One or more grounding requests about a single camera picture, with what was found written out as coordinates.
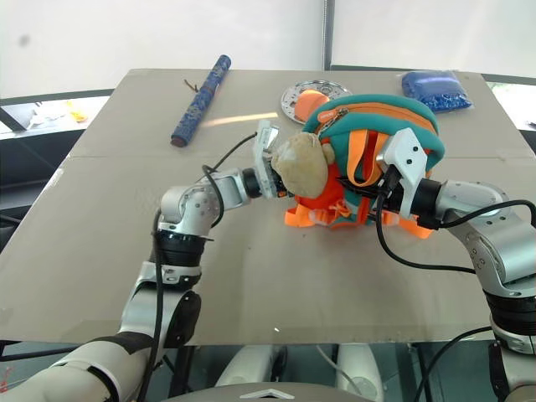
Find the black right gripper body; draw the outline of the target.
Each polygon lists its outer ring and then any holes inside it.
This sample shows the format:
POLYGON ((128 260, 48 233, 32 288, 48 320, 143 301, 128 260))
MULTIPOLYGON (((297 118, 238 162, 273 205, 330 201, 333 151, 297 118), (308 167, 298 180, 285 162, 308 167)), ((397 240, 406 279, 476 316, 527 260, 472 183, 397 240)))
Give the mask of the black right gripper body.
POLYGON ((385 202, 401 202, 403 189, 400 184, 402 176, 395 165, 389 165, 383 176, 375 184, 377 200, 385 202))

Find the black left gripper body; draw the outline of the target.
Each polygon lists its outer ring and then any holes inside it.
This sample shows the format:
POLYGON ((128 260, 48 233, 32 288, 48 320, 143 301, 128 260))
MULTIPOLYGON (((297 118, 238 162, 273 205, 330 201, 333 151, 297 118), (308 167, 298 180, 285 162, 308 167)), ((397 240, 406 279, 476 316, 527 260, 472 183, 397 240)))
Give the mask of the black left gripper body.
POLYGON ((271 173, 271 182, 273 184, 276 197, 277 198, 292 198, 294 194, 286 188, 280 174, 273 167, 270 167, 270 173, 271 173))

